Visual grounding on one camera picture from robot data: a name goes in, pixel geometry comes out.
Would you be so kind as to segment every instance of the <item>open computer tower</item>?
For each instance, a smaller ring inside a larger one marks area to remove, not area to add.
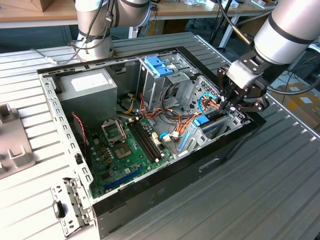
[[[100,238],[230,159],[265,120],[230,109],[184,47],[38,70],[75,172],[52,186],[66,237]]]

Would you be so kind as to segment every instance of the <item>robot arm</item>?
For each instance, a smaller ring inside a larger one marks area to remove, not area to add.
[[[218,87],[227,100],[221,106],[224,112],[232,107],[261,112],[268,107],[264,94],[271,82],[262,78],[263,72],[292,63],[320,36],[319,9],[318,0],[279,0],[254,38],[253,50],[218,70]],[[257,101],[243,101],[249,98]]]
[[[77,55],[84,62],[113,55],[110,28],[140,27],[151,15],[150,0],[75,0],[75,8],[79,35],[73,47],[81,48]]]

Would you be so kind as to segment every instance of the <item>ribbed metal surface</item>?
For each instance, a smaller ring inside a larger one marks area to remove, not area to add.
[[[114,46],[119,54],[184,46],[212,71],[226,63],[191,33]],[[73,53],[69,47],[42,52],[58,61]],[[0,180],[1,239],[64,239],[49,187],[71,169],[36,74],[50,66],[30,51],[0,55],[0,103],[18,109],[37,160]],[[320,141],[277,104],[262,115],[267,123],[236,157],[108,239],[313,239],[320,231]],[[92,226],[72,239],[95,238]]]

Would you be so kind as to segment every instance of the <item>label sticker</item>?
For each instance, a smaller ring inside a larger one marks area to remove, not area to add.
[[[300,97],[300,99],[305,103],[305,104],[312,104],[312,101],[308,97]]]
[[[82,76],[71,80],[71,83],[76,92],[99,87],[106,84],[112,84],[112,81],[108,82],[102,73],[97,73],[90,76]]]
[[[296,91],[299,91],[300,89],[299,88],[297,88],[296,86],[291,86],[291,87],[289,87],[290,88],[290,90],[292,91],[292,92],[296,92]]]
[[[175,67],[175,65],[173,65],[173,64],[170,64],[170,65],[168,65],[168,66],[166,66],[168,69],[175,69],[176,67]]]

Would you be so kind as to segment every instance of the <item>blue cable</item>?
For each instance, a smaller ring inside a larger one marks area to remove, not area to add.
[[[148,31],[148,28],[149,28],[149,21],[146,23],[146,28],[143,32],[143,34],[141,35],[141,38],[145,35],[145,33]]]
[[[159,136],[159,139],[162,139],[165,135],[168,135],[169,133],[168,132],[163,132],[160,134]]]
[[[205,111],[204,111],[204,110],[202,109],[202,107],[201,107],[201,99],[202,99],[202,97],[204,97],[204,96],[209,96],[209,97],[211,97],[213,100],[217,99],[217,97],[214,96],[214,95],[211,94],[211,93],[204,93],[204,94],[202,94],[202,95],[199,97],[199,99],[198,99],[198,108],[199,108],[199,110],[200,110],[200,112],[201,112],[202,114],[205,114]]]

